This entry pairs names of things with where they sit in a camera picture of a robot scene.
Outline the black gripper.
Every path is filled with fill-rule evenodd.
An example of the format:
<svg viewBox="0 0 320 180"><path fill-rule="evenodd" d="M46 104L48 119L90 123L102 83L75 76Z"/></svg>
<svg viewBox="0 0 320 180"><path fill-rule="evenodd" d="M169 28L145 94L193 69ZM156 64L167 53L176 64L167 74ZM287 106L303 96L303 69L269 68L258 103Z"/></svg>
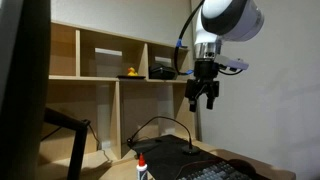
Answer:
<svg viewBox="0 0 320 180"><path fill-rule="evenodd" d="M189 110L196 112L197 100L203 93L207 95L206 108L213 109L215 98L219 95L219 88L215 78L219 65L214 61L198 60L195 62L194 79L187 80L185 96L189 99Z"/></svg>

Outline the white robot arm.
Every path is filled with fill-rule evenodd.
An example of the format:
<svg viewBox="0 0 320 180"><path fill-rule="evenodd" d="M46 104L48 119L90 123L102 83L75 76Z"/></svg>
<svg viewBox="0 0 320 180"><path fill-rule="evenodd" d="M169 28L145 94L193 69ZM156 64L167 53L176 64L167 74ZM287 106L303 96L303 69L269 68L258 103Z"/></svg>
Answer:
<svg viewBox="0 0 320 180"><path fill-rule="evenodd" d="M264 16L254 0L204 0L196 21L194 79L187 80L185 97L189 110L195 112L197 100L207 96L206 108L212 110L219 96L215 81L221 67L246 70L243 60L217 60L224 41L243 42L253 38L262 28Z"/></svg>

